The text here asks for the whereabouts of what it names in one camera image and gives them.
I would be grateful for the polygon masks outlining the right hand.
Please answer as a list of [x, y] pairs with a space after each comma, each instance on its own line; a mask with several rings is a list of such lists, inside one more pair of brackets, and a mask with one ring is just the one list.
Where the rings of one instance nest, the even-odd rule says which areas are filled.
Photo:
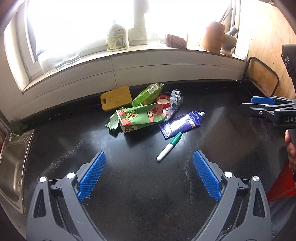
[[290, 169], [295, 173], [296, 171], [296, 152], [295, 146], [291, 142], [290, 134], [288, 130], [285, 131], [285, 143], [287, 144], [288, 163]]

